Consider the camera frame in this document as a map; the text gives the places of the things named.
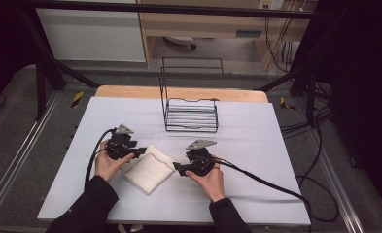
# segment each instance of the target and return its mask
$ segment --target white table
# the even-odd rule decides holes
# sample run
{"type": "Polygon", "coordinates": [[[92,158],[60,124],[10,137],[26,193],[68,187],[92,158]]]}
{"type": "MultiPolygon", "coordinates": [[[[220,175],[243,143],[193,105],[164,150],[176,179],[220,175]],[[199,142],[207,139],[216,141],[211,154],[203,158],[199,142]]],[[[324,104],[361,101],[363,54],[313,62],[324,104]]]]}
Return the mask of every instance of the white table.
{"type": "MultiPolygon", "coordinates": [[[[195,139],[218,143],[208,148],[258,177],[299,193],[293,168],[271,104],[218,102],[217,133],[166,132],[160,99],[92,97],[78,131],[52,184],[38,219],[54,220],[82,194],[89,158],[104,131],[121,123],[134,131],[138,147],[156,145],[180,163],[195,139]]],[[[309,225],[304,204],[293,196],[222,167],[226,196],[248,224],[309,225]]],[[[143,224],[211,224],[208,205],[198,185],[177,172],[151,195],[119,172],[111,182],[120,200],[108,221],[143,224]]]]}

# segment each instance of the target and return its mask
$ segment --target wire rack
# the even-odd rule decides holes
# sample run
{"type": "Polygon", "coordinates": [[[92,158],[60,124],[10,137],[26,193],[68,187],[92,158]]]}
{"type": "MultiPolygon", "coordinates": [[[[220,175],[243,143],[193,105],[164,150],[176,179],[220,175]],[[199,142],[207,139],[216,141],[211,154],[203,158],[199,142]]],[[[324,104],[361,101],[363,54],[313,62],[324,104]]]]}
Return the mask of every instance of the wire rack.
{"type": "Polygon", "coordinates": [[[218,108],[216,106],[217,98],[210,99],[184,99],[169,98],[167,80],[174,79],[167,76],[168,69],[174,71],[184,69],[214,70],[216,73],[224,73],[223,64],[220,58],[194,58],[194,57],[163,57],[159,78],[160,99],[163,109],[163,118],[166,131],[181,132],[207,132],[216,133],[218,131],[218,108]],[[166,60],[177,59],[181,62],[175,62],[174,65],[167,65],[166,60]],[[192,63],[202,63],[200,65],[191,65],[192,63]]]}

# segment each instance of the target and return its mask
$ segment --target black cable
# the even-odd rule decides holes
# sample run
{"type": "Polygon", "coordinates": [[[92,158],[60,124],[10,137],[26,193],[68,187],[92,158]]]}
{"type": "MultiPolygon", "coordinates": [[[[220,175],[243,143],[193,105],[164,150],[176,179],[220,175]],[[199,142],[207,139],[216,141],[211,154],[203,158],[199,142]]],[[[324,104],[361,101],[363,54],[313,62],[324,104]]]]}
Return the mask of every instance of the black cable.
{"type": "Polygon", "coordinates": [[[312,169],[315,167],[315,165],[317,164],[320,156],[321,156],[321,151],[322,151],[322,133],[321,133],[321,128],[319,126],[319,114],[320,112],[325,109],[325,108],[328,108],[328,106],[325,106],[324,108],[322,108],[320,111],[318,111],[317,113],[317,119],[316,119],[316,128],[317,128],[317,133],[318,133],[318,137],[319,137],[319,145],[318,145],[318,152],[317,152],[317,156],[315,157],[314,161],[312,162],[311,166],[308,168],[308,170],[305,172],[305,174],[303,175],[304,178],[302,178],[299,182],[299,187],[302,186],[302,183],[303,181],[305,180],[306,177],[308,177],[309,173],[312,171],[312,169]]]}
{"type": "Polygon", "coordinates": [[[106,136],[106,134],[108,134],[108,133],[114,133],[115,131],[116,131],[116,128],[106,130],[106,132],[104,132],[103,135],[100,137],[99,141],[97,141],[96,147],[94,147],[93,154],[91,155],[91,157],[90,157],[90,161],[89,161],[88,166],[87,166],[87,173],[86,173],[86,176],[85,176],[85,189],[87,189],[87,184],[88,184],[88,182],[90,181],[90,172],[91,172],[91,167],[93,166],[94,157],[95,157],[99,152],[101,152],[101,150],[98,151],[98,152],[96,152],[96,151],[97,151],[97,148],[99,148],[99,145],[100,145],[100,143],[102,142],[103,138],[106,136]]]}
{"type": "Polygon", "coordinates": [[[333,222],[333,221],[336,221],[336,219],[339,217],[339,204],[338,204],[338,201],[336,201],[336,198],[333,196],[332,192],[330,192],[330,190],[327,189],[326,187],[324,187],[321,183],[317,182],[316,180],[314,180],[314,179],[312,179],[310,177],[296,176],[296,178],[297,179],[299,179],[299,178],[307,179],[307,180],[315,183],[317,186],[319,186],[321,189],[323,189],[330,196],[330,198],[333,201],[333,204],[335,205],[335,215],[332,218],[323,219],[323,218],[320,218],[320,217],[317,217],[317,216],[312,216],[312,217],[315,218],[316,220],[321,221],[321,222],[333,222]]]}
{"type": "Polygon", "coordinates": [[[308,211],[308,215],[309,215],[309,219],[311,219],[312,217],[312,209],[311,209],[311,204],[310,202],[305,198],[303,197],[302,195],[296,193],[296,192],[293,192],[293,191],[290,191],[284,187],[281,187],[281,186],[278,186],[276,184],[273,184],[273,183],[270,183],[270,182],[267,182],[266,180],[263,180],[257,176],[255,176],[254,174],[250,173],[250,172],[247,172],[245,170],[242,170],[240,169],[239,167],[237,167],[236,165],[232,164],[231,162],[229,161],[226,161],[225,159],[222,159],[222,158],[219,158],[219,157],[216,157],[216,158],[206,158],[206,157],[202,157],[202,156],[195,156],[194,158],[200,158],[200,159],[204,159],[204,160],[210,160],[210,161],[213,161],[215,163],[219,163],[219,164],[222,164],[226,167],[230,167],[238,172],[241,172],[243,174],[245,174],[246,176],[250,177],[251,179],[259,182],[259,183],[262,183],[268,187],[271,187],[273,189],[276,189],[278,191],[281,191],[281,192],[285,192],[287,194],[290,194],[296,198],[298,198],[299,200],[301,200],[304,205],[305,205],[305,208],[307,209],[308,211]]]}

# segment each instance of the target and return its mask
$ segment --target gray floor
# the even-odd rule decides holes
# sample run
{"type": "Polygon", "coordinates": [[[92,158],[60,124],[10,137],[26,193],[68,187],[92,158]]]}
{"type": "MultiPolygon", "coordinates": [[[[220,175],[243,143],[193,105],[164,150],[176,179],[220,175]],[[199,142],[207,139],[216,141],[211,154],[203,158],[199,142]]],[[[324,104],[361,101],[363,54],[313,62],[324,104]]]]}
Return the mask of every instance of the gray floor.
{"type": "MultiPolygon", "coordinates": [[[[179,86],[200,86],[216,88],[241,88],[252,89],[262,86],[280,75],[276,70],[264,72],[259,65],[259,59],[253,52],[252,42],[246,40],[230,41],[218,39],[200,39],[198,48],[188,48],[170,45],[159,39],[156,41],[154,64],[150,68],[126,69],[118,67],[103,70],[96,67],[83,71],[89,78],[105,84],[125,85],[157,85],[158,66],[163,56],[203,56],[220,57],[224,61],[227,75],[221,80],[190,81],[180,80],[172,83],[179,86]]],[[[0,206],[0,227],[13,226],[30,227],[36,232],[48,227],[47,222],[36,219],[43,204],[42,196],[49,188],[57,172],[61,160],[66,154],[66,147],[72,141],[71,136],[76,132],[76,126],[85,111],[89,96],[94,94],[94,89],[86,88],[68,78],[70,83],[65,91],[59,92],[57,104],[50,120],[37,139],[33,149],[28,154],[26,161],[17,175],[4,202],[0,206]],[[70,108],[76,92],[82,89],[85,95],[76,109],[70,108]]],[[[289,105],[303,101],[289,97],[286,89],[289,82],[284,83],[277,90],[269,93],[269,101],[274,104],[275,113],[281,125],[303,122],[298,111],[280,108],[280,95],[284,95],[289,105]]],[[[0,180],[9,168],[16,152],[30,131],[36,116],[36,85],[32,69],[23,69],[18,72],[4,91],[6,104],[0,109],[0,180]]],[[[350,158],[341,142],[334,122],[326,122],[322,126],[324,149],[342,185],[344,186],[352,206],[365,230],[365,232],[382,232],[382,200],[367,177],[364,170],[350,166],[350,158]]],[[[286,140],[294,171],[301,175],[308,168],[315,157],[315,148],[309,134],[301,134],[286,140]]],[[[320,165],[312,171],[312,178],[328,186],[326,176],[320,165]]],[[[326,193],[312,183],[304,183],[302,188],[304,196],[310,199],[313,212],[319,217],[330,217],[334,207],[326,193]]],[[[255,232],[300,232],[304,228],[275,227],[270,229],[264,226],[253,226],[255,232]]],[[[314,232],[348,232],[344,220],[340,217],[335,222],[312,222],[314,232]]]]}

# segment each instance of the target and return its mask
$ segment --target white towel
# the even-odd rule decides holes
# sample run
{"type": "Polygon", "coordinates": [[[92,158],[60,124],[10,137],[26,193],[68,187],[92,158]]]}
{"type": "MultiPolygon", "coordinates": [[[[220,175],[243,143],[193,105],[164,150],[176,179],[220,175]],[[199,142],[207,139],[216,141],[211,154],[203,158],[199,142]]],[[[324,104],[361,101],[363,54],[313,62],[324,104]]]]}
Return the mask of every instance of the white towel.
{"type": "Polygon", "coordinates": [[[158,150],[154,145],[148,145],[145,155],[124,175],[146,194],[151,194],[170,174],[175,172],[173,158],[158,150]]]}

